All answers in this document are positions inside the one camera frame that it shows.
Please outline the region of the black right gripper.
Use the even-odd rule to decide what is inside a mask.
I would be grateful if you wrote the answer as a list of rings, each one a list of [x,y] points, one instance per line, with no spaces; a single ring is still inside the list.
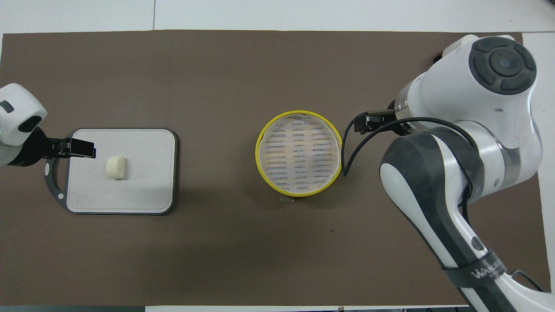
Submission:
[[[395,120],[397,119],[394,110],[369,111],[367,114],[359,114],[355,117],[354,131],[356,133],[374,132]]]

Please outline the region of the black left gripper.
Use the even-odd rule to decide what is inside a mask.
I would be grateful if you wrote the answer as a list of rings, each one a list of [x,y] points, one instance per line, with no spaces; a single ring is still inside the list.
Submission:
[[[41,159],[53,159],[54,157],[60,159],[71,157],[93,159],[96,157],[95,144],[76,138],[52,138],[51,141],[40,127],[36,127],[24,142],[19,154],[12,162],[8,163],[8,166],[27,167],[36,164]]]

